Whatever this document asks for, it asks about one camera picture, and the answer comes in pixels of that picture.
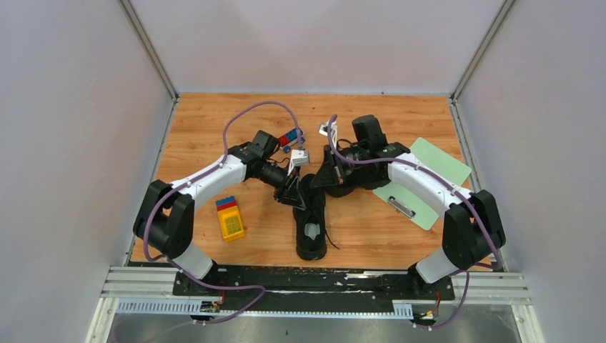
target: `black mounting base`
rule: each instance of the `black mounting base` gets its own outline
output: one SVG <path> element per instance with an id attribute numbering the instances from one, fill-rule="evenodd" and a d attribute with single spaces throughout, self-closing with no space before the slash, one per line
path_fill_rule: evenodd
<path id="1" fill-rule="evenodd" d="M 435 292 L 413 294 L 406 271 L 385 269 L 255 267 L 218 265 L 204 278 L 214 284 L 262 284 L 267 292 L 255 305 L 257 311 L 289 312 L 392 312 L 392 300 L 435 300 Z M 436 283 L 442 300 L 453 300 L 450 278 Z M 258 295 L 257 290 L 225 292 L 222 309 L 238 310 Z M 173 294 L 221 294 L 195 284 L 177 273 Z"/>

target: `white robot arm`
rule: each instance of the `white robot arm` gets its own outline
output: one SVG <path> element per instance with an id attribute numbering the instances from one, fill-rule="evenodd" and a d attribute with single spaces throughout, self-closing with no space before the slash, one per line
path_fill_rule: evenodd
<path id="1" fill-rule="evenodd" d="M 312 187 L 321 187 L 332 197 L 343 197 L 357 187 L 376 189 L 395 182 L 417 195 L 444 220 L 442 246 L 409 268 L 414 291 L 430 289 L 441 278 L 467 270 L 487 257 L 491 247 L 483 229 L 496 249 L 505 244 L 497 204 L 489 192 L 473 193 L 458 187 L 425 166 L 407 147 L 398 142 L 387 143 L 379 121 L 371 114 L 352 122 L 358 142 L 347 141 L 349 146 L 342 148 L 334 119 L 336 116 L 320 126 L 319 132 L 330 138 Z M 484 227 L 474 220 L 467 203 Z M 413 214 L 400 207 L 409 217 Z"/>
<path id="2" fill-rule="evenodd" d="M 194 213 L 212 197 L 252 177 L 273 186 L 274 199 L 278 202 L 304 208 L 298 173 L 299 166 L 304 164 L 302 159 L 309 158 L 307 152 L 293 149 L 291 165 L 288 169 L 281 168 L 267 161 L 275 153 L 278 144 L 277 138 L 259 131 L 252 142 L 232 147 L 225 160 L 222 156 L 206 168 L 170 184 L 160 180 L 152 182 L 135 221 L 134 233 L 143 239 L 146 223 L 151 220 L 149 245 L 198 279 L 203 278 L 214 262 L 192 241 Z M 197 178 L 210 170 L 214 171 L 201 179 Z M 162 205 L 165 209 L 171 209 L 170 214 L 158 211 L 154 218 L 149 218 L 156 203 L 175 188 L 179 188 L 179 191 Z"/>

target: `white panel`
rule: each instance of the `white panel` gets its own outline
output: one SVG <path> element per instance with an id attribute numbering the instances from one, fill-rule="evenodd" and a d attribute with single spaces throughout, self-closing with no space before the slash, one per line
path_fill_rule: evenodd
<path id="1" fill-rule="evenodd" d="M 546 342 L 603 342 L 606 2 L 518 1 L 462 98 Z"/>
<path id="2" fill-rule="evenodd" d="M 3 1 L 0 342 L 82 342 L 170 100 L 117 1 Z"/>
<path id="3" fill-rule="evenodd" d="M 447 93 L 501 0 L 134 0 L 179 91 Z"/>

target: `green clipboard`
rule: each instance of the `green clipboard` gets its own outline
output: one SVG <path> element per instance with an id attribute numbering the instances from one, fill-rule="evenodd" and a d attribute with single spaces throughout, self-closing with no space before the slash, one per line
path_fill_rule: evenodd
<path id="1" fill-rule="evenodd" d="M 419 137 L 410 147 L 410 151 L 426 166 L 434 172 L 442 175 L 449 181 L 461 186 L 471 174 L 472 170 L 461 161 L 450 156 L 426 139 Z M 394 197 L 415 212 L 412 222 L 423 230 L 429 230 L 438 220 L 439 215 L 429 205 L 425 204 L 411 191 L 390 182 L 372 191 L 374 195 L 387 202 L 389 197 Z"/>

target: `wooden table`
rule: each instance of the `wooden table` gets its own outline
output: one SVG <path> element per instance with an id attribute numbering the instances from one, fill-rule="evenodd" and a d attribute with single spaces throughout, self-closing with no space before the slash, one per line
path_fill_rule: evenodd
<path id="1" fill-rule="evenodd" d="M 221 132 L 229 119 L 251 104 L 280 101 L 297 115 L 305 131 L 304 147 L 315 173 L 322 163 L 326 137 L 317 133 L 321 122 L 338 114 L 339 138 L 355 140 L 351 121 L 374 114 L 389 142 L 410 146 L 420 136 L 457 159 L 461 152 L 447 100 L 443 96 L 362 96 L 317 94 L 184 94 L 160 162 L 158 178 L 181 179 L 204 168 L 223 152 Z M 227 134 L 228 145 L 252 140 L 257 130 L 281 136 L 294 127 L 281 107 L 258 107 L 236 120 Z M 281 160 L 288 155 L 278 152 Z M 319 261 L 306 262 L 295 252 L 292 208 L 272 198 L 273 187 L 257 179 L 236 185 L 207 202 L 196 213 L 194 241 L 212 259 L 225 264 L 407 268 L 433 252 L 442 242 L 442 221 L 424 231 L 371 191 L 358 189 L 341 199 L 327 197 L 327 231 L 340 248 L 328 244 Z M 247 229 L 244 238 L 222 239 L 215 201 L 234 195 Z M 138 239 L 131 257 L 144 260 Z"/>

